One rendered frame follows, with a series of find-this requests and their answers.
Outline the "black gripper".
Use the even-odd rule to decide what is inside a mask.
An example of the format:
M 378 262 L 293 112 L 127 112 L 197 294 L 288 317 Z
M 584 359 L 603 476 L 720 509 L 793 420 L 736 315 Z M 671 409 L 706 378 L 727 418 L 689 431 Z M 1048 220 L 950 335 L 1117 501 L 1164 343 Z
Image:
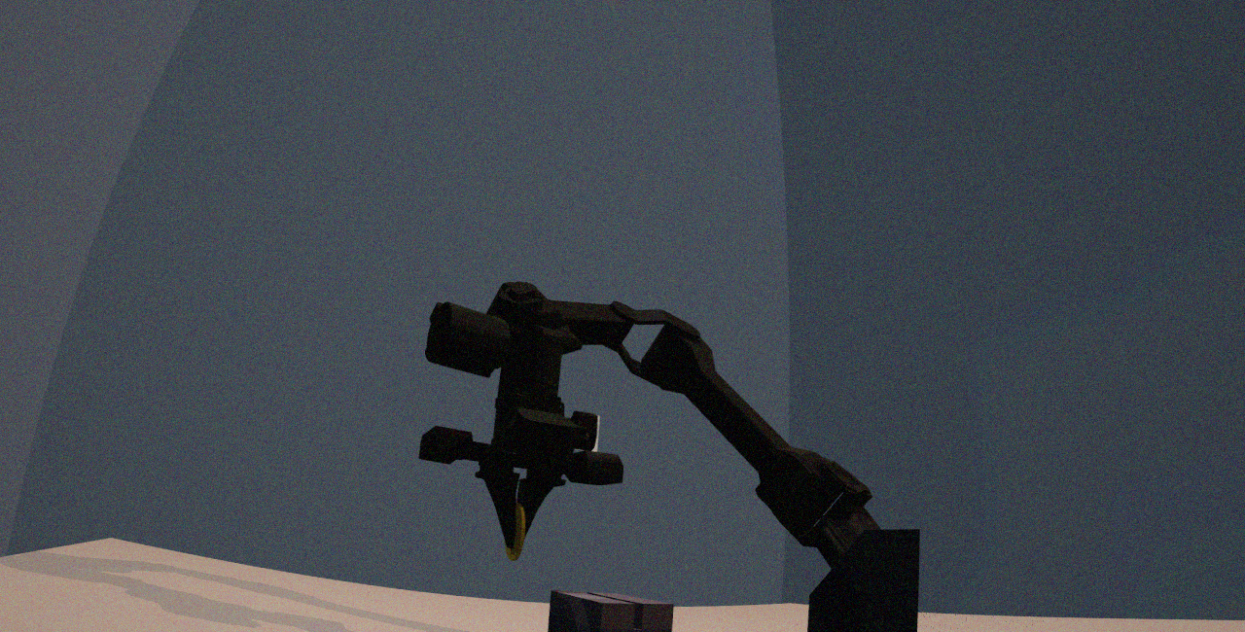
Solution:
M 473 440 L 472 432 L 433 427 L 422 435 L 418 459 L 441 464 L 479 462 L 481 472 L 476 473 L 476 478 L 483 478 L 488 486 L 507 547 L 515 547 L 515 501 L 523 505 L 528 532 L 537 509 L 553 486 L 565 485 L 566 478 L 575 484 L 622 484 L 622 460 L 615 454 L 580 452 L 573 454 L 571 462 L 557 462 L 557 458 L 542 455 L 528 458 L 517 454 L 515 445 L 500 445 L 504 418 L 510 413 L 515 396 L 528 396 L 529 407 L 545 411 L 549 411 L 550 401 L 561 402 L 561 398 L 557 396 L 555 387 L 539 381 L 499 381 L 498 389 L 492 444 Z M 515 468 L 524 468 L 525 478 L 513 473 Z M 564 475 L 566 478 L 561 478 Z

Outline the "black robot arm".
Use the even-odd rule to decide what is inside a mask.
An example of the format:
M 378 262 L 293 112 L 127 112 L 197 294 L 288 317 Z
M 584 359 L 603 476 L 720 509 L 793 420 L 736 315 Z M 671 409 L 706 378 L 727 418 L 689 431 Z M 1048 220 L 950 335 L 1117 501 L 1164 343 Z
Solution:
M 621 302 L 559 302 L 548 300 L 532 282 L 504 282 L 486 314 L 437 302 L 430 321 L 425 350 L 430 362 L 481 376 L 500 368 L 499 381 L 539 381 L 557 388 L 563 356 L 571 350 L 581 350 L 581 345 L 615 350 L 630 373 L 688 397 L 707 416 L 759 472 L 754 493 L 764 506 L 803 546 L 818 547 L 830 569 L 864 530 L 881 529 L 867 513 L 869 486 L 837 462 L 787 444 L 716 373 L 712 350 L 701 333 L 666 310 L 634 310 Z M 622 347 L 634 325 L 665 325 L 641 362 Z M 515 445 L 515 453 L 528 458 L 557 462 L 571 462 L 575 449 L 594 450 L 596 414 L 574 411 L 566 418 L 561 402 L 550 401 L 549 411 L 528 402 L 528 396 L 515 396 L 504 418 L 500 445 Z

